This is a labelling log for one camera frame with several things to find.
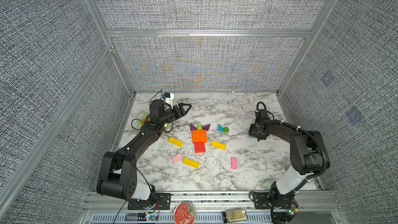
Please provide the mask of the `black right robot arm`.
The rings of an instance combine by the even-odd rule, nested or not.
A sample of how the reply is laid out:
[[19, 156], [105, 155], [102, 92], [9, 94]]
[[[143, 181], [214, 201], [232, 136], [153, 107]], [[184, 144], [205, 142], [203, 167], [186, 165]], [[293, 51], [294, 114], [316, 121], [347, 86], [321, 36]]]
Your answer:
[[256, 110], [249, 135], [258, 141], [273, 135], [290, 145], [290, 167], [271, 185], [268, 194], [269, 204], [279, 208], [292, 202], [295, 193], [308, 181], [322, 175], [329, 168], [330, 159], [320, 132], [307, 131], [269, 115], [266, 109]]

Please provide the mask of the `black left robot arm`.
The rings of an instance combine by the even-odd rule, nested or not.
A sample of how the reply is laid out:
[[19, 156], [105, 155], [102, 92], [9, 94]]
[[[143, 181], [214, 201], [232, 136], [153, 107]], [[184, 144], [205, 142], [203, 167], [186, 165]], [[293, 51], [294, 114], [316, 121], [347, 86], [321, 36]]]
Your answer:
[[190, 111], [191, 104], [171, 106], [163, 100], [150, 103], [150, 114], [136, 137], [115, 152], [107, 152], [101, 162], [96, 192], [103, 196], [129, 200], [137, 191], [137, 161], [165, 131], [165, 125]]

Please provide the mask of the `red block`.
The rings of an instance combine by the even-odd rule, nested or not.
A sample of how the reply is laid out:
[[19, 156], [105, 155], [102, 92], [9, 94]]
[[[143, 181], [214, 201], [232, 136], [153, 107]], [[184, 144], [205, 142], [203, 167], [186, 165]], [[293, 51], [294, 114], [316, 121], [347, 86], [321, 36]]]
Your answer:
[[195, 149], [205, 149], [204, 143], [195, 143]]
[[196, 153], [205, 153], [205, 152], [206, 152], [206, 149], [205, 149], [205, 148], [201, 148], [201, 147], [200, 147], [200, 148], [196, 148], [196, 149], [195, 149], [195, 152], [196, 152]]

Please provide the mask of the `purple triangle block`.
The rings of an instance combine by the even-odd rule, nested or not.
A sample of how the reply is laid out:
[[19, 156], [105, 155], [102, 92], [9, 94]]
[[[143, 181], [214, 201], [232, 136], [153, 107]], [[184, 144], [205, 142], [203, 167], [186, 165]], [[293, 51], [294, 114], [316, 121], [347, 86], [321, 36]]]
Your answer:
[[197, 128], [194, 125], [190, 124], [190, 130], [194, 131], [194, 130], [197, 130]]
[[204, 125], [203, 130], [209, 131], [210, 129], [210, 124]]

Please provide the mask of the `orange block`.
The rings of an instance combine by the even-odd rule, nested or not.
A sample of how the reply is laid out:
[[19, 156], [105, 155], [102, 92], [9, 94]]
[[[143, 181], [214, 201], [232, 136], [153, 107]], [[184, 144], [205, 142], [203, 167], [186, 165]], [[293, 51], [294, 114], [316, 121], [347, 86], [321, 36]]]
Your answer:
[[206, 130], [193, 130], [192, 134], [193, 135], [206, 135], [207, 131]]
[[194, 144], [196, 143], [207, 143], [207, 138], [204, 139], [193, 139], [192, 140]]
[[192, 138], [193, 138], [193, 139], [206, 139], [206, 138], [207, 138], [207, 135], [206, 135], [206, 134], [198, 134], [198, 133], [195, 133], [195, 134], [192, 135]]

